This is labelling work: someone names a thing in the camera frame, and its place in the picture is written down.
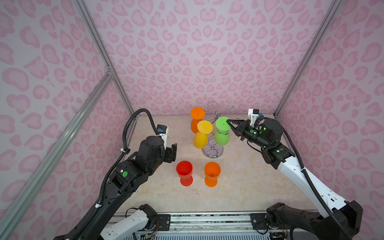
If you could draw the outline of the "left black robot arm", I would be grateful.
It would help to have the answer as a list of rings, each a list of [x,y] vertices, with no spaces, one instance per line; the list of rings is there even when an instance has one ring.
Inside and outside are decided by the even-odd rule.
[[[146,113],[155,132],[146,137],[139,150],[131,153],[127,133],[140,113]],[[57,240],[123,240],[140,230],[155,232],[159,228],[157,212],[144,204],[124,220],[108,226],[119,207],[152,176],[162,163],[172,163],[177,157],[177,144],[167,147],[168,128],[155,125],[149,110],[139,109],[127,121],[123,133],[123,147],[116,162],[104,177],[99,197],[80,222]]]

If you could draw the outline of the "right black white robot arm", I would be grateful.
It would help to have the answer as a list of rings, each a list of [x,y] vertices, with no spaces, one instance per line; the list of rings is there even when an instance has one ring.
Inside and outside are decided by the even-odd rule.
[[[362,206],[339,196],[305,167],[292,139],[288,138],[290,147],[281,142],[288,133],[277,120],[258,117],[254,124],[251,120],[227,120],[227,124],[242,141],[259,146],[265,162],[289,178],[317,209],[311,212],[276,203],[267,208],[267,227],[290,226],[290,232],[305,230],[320,240],[351,240],[360,232]]]

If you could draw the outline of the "red plastic wine glass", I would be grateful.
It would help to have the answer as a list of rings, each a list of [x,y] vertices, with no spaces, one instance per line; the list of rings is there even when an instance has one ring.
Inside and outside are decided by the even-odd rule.
[[[188,187],[193,183],[193,165],[188,161],[182,161],[177,165],[177,174],[180,177],[180,183]]]

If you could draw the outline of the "green plastic wine glass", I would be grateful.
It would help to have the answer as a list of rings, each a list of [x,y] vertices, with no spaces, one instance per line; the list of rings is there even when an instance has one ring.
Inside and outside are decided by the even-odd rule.
[[[217,145],[219,146],[225,146],[228,144],[230,139],[230,133],[229,130],[231,127],[227,123],[227,120],[229,118],[227,117],[220,117],[216,120],[216,132],[214,136],[214,140]]]

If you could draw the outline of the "orange plastic wine glass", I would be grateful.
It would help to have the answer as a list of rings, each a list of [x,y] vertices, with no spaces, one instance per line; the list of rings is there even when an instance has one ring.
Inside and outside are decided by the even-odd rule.
[[[209,162],[205,165],[205,184],[208,187],[215,187],[221,174],[221,167],[215,162]]]

